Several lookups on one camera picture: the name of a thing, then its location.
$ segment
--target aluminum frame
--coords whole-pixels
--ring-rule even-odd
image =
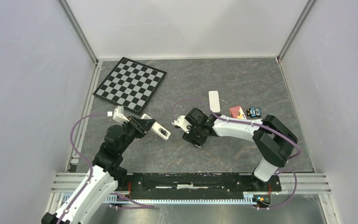
[[[89,55],[90,59],[94,63],[98,63],[98,58],[96,57],[94,51],[92,50],[92,47],[91,47],[90,43],[88,42],[86,36],[84,35],[82,28],[80,27],[79,23],[77,22],[75,15],[73,14],[72,10],[70,9],[70,6],[69,6],[67,0],[58,0],[58,3],[62,7],[62,10],[64,11],[65,15],[67,16],[73,30],[79,37],[80,42],[86,49],[87,54]]]
[[[249,175],[249,173],[240,173],[240,175]],[[53,214],[64,202],[65,193],[73,193],[85,178],[86,173],[57,173],[50,198],[46,208],[46,212]],[[297,190],[296,195],[319,195],[321,207],[324,212],[327,224],[339,224],[340,221],[334,209],[334,199],[331,194],[330,186],[327,182],[326,175],[323,173],[297,173]],[[294,175],[291,173],[283,173],[279,175],[281,181],[281,192],[273,192],[273,194],[290,195],[294,187]],[[119,194],[128,194],[128,191],[114,191]],[[267,192],[255,192],[256,194],[266,194]],[[158,200],[149,200],[149,203],[159,203]]]
[[[309,12],[311,11],[312,7],[314,6],[315,2],[316,0],[308,0],[307,4],[305,4],[304,9],[301,12],[300,16],[298,17],[297,22],[295,23],[293,29],[291,30],[291,33],[289,34],[289,37],[287,38],[285,44],[283,45],[281,52],[279,52],[278,56],[276,57],[279,64],[280,61],[285,56],[286,52],[288,51],[289,47],[291,46],[294,38],[297,36],[297,33],[300,30],[301,26],[303,26],[303,23],[307,18]]]
[[[94,100],[94,95],[92,95],[92,93],[95,91],[95,89],[97,87],[102,63],[103,62],[98,62],[94,67],[91,81],[90,81],[89,87],[87,89],[87,95],[86,95],[86,99],[84,101],[81,118],[89,115],[91,112],[92,103]],[[88,121],[89,121],[89,119],[82,120],[79,123],[77,129],[75,130],[74,143],[75,143],[75,146],[77,147],[77,150],[79,150],[79,152],[81,152],[81,150],[82,150],[84,135],[86,134],[86,128],[87,128]],[[76,155],[76,152],[73,150],[71,145],[69,146],[69,148],[70,148],[71,153],[69,154],[69,157],[67,159],[66,170],[69,170],[70,166],[77,165],[79,162],[79,155]]]

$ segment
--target checkered pattern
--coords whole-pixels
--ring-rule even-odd
[[[94,95],[141,114],[165,75],[164,71],[123,57]]]

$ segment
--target gray marble floor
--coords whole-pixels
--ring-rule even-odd
[[[298,120],[293,110],[282,74],[274,58],[186,59],[140,61],[168,72],[144,113],[156,119],[172,134],[163,140],[154,133],[135,140],[123,154],[121,164],[128,172],[252,172],[262,158],[254,143],[232,137],[210,137],[202,149],[182,140],[183,132],[171,125],[172,106],[183,99],[196,98],[208,102],[208,91],[219,91],[221,113],[229,116],[229,108],[260,107],[262,115],[272,114],[299,138],[305,147]],[[117,62],[104,62],[99,83]],[[175,117],[186,115],[193,107],[207,112],[204,105],[183,102]],[[113,111],[115,105],[94,98],[91,113]],[[106,117],[90,118],[84,136],[82,153],[93,160],[106,130],[114,121]],[[290,161],[295,171],[312,171],[307,153]],[[79,162],[77,172],[86,172],[87,164]]]

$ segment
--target purple cable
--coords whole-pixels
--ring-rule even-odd
[[[90,175],[89,177],[87,178],[87,181],[86,183],[84,183],[84,185],[82,186],[82,188],[80,188],[80,190],[78,191],[78,193],[75,195],[75,197],[73,197],[72,201],[67,205],[66,207],[66,210],[69,210],[70,207],[73,205],[73,203],[75,203],[75,200],[79,197],[79,195],[83,192],[83,190],[86,188],[87,186],[87,182],[89,182],[92,178],[92,175],[93,175],[93,168],[92,168],[92,164],[91,162],[86,158],[84,157],[80,152],[79,150],[77,150],[76,146],[75,146],[75,143],[73,142],[73,132],[75,131],[75,128],[76,126],[80,123],[80,121],[86,119],[86,118],[89,118],[89,117],[94,117],[94,116],[107,116],[108,114],[107,113],[96,113],[96,114],[90,114],[90,115],[87,115],[87,116],[84,116],[82,118],[80,118],[72,127],[72,130],[70,131],[70,144],[72,145],[72,148],[74,149],[74,151],[80,156],[80,158],[84,159],[87,164],[89,165],[89,169],[90,169]],[[61,220],[64,218],[64,216],[66,215],[65,212],[62,213],[62,215],[60,216],[60,218],[58,219],[57,221],[57,224],[60,224]]]
[[[173,117],[175,116],[175,107],[176,107],[176,105],[178,105],[179,103],[184,102],[184,101],[195,101],[195,102],[199,102],[199,103],[202,103],[202,104],[204,104],[205,106],[207,106],[207,104],[206,104],[204,101],[202,101],[202,100],[197,100],[197,99],[184,99],[184,100],[181,100],[181,101],[177,102],[177,103],[173,106],[172,120],[174,120]],[[222,121],[226,121],[226,122],[229,122],[229,123],[238,123],[238,124],[245,124],[245,125],[253,125],[253,126],[261,127],[261,128],[263,128],[263,129],[266,129],[266,130],[268,130],[268,131],[270,131],[270,132],[272,132],[272,133],[278,135],[279,137],[281,137],[281,138],[283,138],[284,140],[286,140],[288,143],[290,143],[292,146],[294,146],[294,147],[298,150],[298,152],[297,152],[296,154],[290,156],[289,159],[293,159],[293,158],[297,157],[300,153],[302,153],[302,152],[304,151],[298,144],[296,144],[295,142],[293,142],[291,139],[289,139],[288,137],[284,136],[284,135],[283,135],[282,133],[280,133],[279,131],[276,131],[276,130],[274,130],[274,129],[268,127],[268,126],[261,125],[261,124],[257,124],[257,123],[252,123],[252,122],[245,121],[245,120],[232,120],[232,119],[227,119],[227,120],[226,120],[226,119],[223,119],[223,118],[217,116],[217,114],[215,114],[215,113],[212,112],[212,111],[211,111],[211,113],[212,113],[212,115],[213,115],[214,117],[216,117],[217,119],[222,120]]]
[[[129,199],[126,196],[118,194],[118,193],[111,193],[111,195],[117,195],[117,196],[119,196],[120,198],[122,198],[122,199],[124,199],[126,201],[129,201],[129,202],[132,202],[132,203],[134,203],[136,205],[139,205],[139,207],[117,207],[117,209],[125,210],[125,209],[152,209],[152,208],[154,208],[153,205],[141,204],[139,202],[136,202],[136,201],[134,201],[132,199]]]
[[[270,209],[276,209],[276,208],[279,208],[281,206],[284,206],[286,205],[287,203],[289,203],[291,201],[291,199],[293,199],[293,196],[294,196],[294,193],[296,192],[296,189],[297,189],[297,176],[295,174],[295,172],[293,170],[284,170],[284,171],[278,171],[276,174],[279,175],[283,172],[291,172],[293,173],[293,176],[294,176],[294,189],[293,189],[293,192],[291,193],[291,195],[289,196],[288,199],[286,199],[286,201],[280,203],[280,204],[277,204],[277,205],[274,205],[272,207],[268,207],[268,208],[259,208],[259,210],[270,210]]]

